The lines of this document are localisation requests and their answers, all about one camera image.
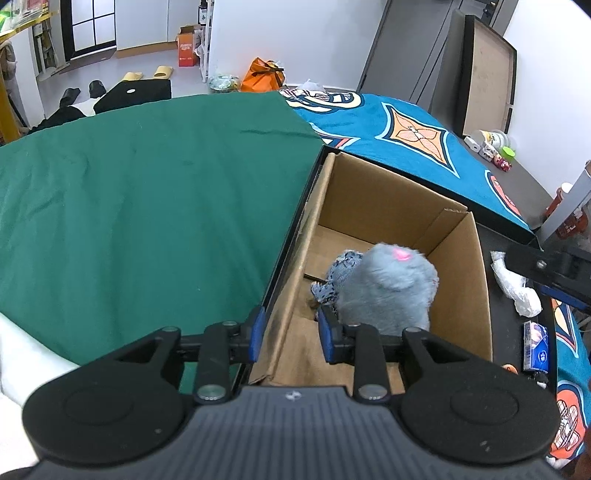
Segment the grey fluffy plush toy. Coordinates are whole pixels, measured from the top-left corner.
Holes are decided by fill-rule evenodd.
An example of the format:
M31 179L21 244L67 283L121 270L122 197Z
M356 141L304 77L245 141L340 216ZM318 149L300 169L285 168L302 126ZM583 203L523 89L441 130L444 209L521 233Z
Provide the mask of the grey fluffy plush toy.
M342 323L372 325L382 335L429 330L438 287L438 272L421 252L379 243L342 283L335 310Z

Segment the grey bench seat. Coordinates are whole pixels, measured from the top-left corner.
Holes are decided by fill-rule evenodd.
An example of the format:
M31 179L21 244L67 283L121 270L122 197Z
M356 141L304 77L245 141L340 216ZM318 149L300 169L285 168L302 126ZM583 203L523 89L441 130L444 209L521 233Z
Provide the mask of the grey bench seat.
M501 155L491 157L493 147L480 133L465 137L463 146L485 166L485 184L503 209L512 219L536 232L547 218L546 210L553 201L550 194L517 160L504 159L504 166L510 168L501 169L497 161Z

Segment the black framed glass door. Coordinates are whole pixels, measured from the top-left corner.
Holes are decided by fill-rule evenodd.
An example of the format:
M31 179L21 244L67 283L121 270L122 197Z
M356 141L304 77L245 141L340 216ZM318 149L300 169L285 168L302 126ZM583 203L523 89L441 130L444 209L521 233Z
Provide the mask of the black framed glass door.
M67 61L116 45L114 0L61 0L60 18Z

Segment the green lidded jar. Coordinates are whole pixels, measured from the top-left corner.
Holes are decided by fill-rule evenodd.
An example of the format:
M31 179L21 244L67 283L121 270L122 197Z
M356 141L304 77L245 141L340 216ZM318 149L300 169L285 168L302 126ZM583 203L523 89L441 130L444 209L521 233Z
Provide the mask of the green lidded jar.
M516 158L515 151L511 147L508 147L508 146L503 146L499 150L499 153L508 162L513 162Z

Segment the blue patterned blanket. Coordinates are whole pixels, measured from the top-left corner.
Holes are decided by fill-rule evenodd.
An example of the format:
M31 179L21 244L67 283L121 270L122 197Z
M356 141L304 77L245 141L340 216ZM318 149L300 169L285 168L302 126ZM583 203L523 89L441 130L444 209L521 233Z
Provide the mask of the blue patterned blanket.
M506 223L517 233L530 234L522 210L500 181L496 163L480 163L462 140L421 107L374 94L304 86L281 88L280 94L328 146L455 194L480 208L494 230ZM581 302L547 286L540 291L551 299L558 348L561 423L548 461L564 467L577 457L590 457L590 395L583 389L590 362L574 316Z

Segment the blue patterned plush toy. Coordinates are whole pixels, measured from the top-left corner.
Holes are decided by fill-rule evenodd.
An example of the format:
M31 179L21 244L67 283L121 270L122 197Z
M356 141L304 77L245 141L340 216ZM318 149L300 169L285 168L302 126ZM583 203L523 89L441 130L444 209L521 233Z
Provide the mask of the blue patterned plush toy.
M335 258L332 265L329 266L324 281L314 281L311 283L311 295L318 304L328 305L335 309L335 302L339 296L339 290L346 277L360 264L363 259L363 253L356 250L346 250Z

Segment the white soft bundle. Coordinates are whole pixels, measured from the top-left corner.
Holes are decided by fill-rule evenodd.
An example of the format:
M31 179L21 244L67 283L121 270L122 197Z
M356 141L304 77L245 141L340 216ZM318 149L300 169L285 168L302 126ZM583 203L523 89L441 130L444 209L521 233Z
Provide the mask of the white soft bundle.
M513 301L516 312L526 318L534 318L542 312L537 292L527 285L527 279L510 271L505 262L506 253L491 251L492 270L503 293Z

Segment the orange bag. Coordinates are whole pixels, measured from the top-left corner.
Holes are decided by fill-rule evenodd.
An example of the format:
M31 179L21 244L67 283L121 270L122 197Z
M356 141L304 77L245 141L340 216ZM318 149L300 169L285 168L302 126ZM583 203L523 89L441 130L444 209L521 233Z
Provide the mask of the orange bag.
M272 60L263 60L256 57L249 66L245 77L240 84L240 90L247 93L266 93L277 91L283 87L283 67Z

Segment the orange cardboard box on floor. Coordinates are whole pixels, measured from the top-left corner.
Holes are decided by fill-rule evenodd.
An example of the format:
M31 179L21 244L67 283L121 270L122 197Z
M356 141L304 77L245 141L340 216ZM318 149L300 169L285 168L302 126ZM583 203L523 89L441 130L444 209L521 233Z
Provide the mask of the orange cardboard box on floor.
M201 28L198 25L182 26L176 35L177 64L180 68L197 64L197 44L200 42Z

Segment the black shallow tray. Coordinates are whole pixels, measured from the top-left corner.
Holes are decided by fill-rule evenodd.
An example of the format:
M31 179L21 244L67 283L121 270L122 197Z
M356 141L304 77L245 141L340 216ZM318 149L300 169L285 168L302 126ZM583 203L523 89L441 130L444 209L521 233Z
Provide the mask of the black shallow tray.
M532 233L494 213L324 148L270 289L262 350L246 370L246 382L352 386L352 368L329 365L322 356L311 285L325 281L343 252L365 252L378 243L417 250L435 266L440 283L430 309L434 334L520 370L524 323L554 325L551 304L508 268L509 249L534 242Z

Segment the yellow slipper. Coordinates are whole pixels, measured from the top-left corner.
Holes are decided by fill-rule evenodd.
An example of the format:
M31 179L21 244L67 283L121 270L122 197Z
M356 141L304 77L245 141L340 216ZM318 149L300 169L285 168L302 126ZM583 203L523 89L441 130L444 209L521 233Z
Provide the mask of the yellow slipper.
M158 66L154 72L153 79L169 80L174 72L174 69L170 66Z
M141 72L127 72L122 80L123 81L138 81L143 78L143 74Z

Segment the brown cardboard box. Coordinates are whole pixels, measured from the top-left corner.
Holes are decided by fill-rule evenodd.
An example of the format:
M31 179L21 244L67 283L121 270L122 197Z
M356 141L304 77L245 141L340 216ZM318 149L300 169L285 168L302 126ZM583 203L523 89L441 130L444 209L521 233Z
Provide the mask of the brown cardboard box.
M493 356L473 214L353 155L325 158L276 292L253 384L352 386L352 368L329 365L322 354L315 320L322 306L342 324L365 323L383 335L418 327Z

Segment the green cloth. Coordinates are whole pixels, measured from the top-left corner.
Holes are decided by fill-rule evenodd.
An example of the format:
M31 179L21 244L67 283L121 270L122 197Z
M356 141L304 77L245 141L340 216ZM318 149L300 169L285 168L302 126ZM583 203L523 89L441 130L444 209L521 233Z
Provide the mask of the green cloth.
M276 93L101 113L1 150L1 315L82 365L263 300L322 140Z

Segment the framed brown board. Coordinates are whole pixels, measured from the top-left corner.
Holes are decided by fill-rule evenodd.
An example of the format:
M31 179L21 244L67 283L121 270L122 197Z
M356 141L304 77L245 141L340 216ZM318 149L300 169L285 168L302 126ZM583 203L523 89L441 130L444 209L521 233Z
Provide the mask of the framed brown board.
M517 51L474 15L465 17L454 132L509 131L517 74Z

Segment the black dice cushion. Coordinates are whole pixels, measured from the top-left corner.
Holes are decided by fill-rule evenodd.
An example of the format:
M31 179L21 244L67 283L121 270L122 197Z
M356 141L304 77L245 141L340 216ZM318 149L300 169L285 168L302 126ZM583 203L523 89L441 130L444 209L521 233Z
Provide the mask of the black dice cushion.
M171 82L168 79L123 80L107 91L95 103L93 110L100 114L170 98Z

